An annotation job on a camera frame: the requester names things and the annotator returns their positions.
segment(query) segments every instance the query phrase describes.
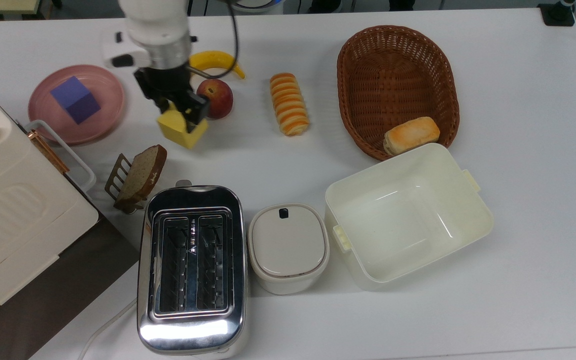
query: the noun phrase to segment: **black button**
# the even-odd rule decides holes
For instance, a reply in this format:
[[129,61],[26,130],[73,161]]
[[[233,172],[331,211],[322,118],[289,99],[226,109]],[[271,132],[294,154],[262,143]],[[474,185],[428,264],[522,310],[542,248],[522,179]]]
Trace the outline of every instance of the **black button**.
[[123,54],[112,59],[112,66],[115,68],[123,68],[126,66],[133,66],[135,64],[135,60],[131,55]]

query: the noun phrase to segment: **stainless steel toaster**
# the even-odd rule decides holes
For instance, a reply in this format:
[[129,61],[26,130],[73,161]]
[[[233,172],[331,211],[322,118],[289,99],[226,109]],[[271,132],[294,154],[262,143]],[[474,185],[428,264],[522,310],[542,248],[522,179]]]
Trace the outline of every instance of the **stainless steel toaster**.
[[217,360],[245,346],[244,234],[240,201],[226,187],[174,187],[150,200],[137,287],[137,331],[146,347]]

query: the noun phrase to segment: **brown wicker basket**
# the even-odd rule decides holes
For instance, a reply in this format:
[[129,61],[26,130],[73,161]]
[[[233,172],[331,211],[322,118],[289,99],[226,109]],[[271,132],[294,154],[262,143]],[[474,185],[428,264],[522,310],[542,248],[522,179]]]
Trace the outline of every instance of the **brown wicker basket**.
[[420,32],[380,25],[353,35],[336,63],[343,125],[361,150],[377,160],[384,134],[422,116],[435,121],[448,148],[459,127],[455,80],[446,55]]

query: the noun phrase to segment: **blue cube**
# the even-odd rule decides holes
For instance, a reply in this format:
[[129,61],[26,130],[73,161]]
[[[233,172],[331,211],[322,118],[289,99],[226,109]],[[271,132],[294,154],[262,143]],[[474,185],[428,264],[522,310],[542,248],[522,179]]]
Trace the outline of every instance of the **blue cube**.
[[75,76],[52,89],[50,94],[77,124],[101,109],[90,90]]

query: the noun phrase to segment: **bread roll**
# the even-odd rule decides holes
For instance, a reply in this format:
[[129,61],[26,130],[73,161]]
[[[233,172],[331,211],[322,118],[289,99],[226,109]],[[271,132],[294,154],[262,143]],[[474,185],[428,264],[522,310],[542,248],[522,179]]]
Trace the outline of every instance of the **bread roll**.
[[282,72],[272,76],[270,96],[279,130],[289,137],[302,134],[311,122],[295,75]]
[[429,142],[439,140],[439,128],[435,121],[423,116],[397,125],[386,132],[383,150],[390,155],[399,155]]

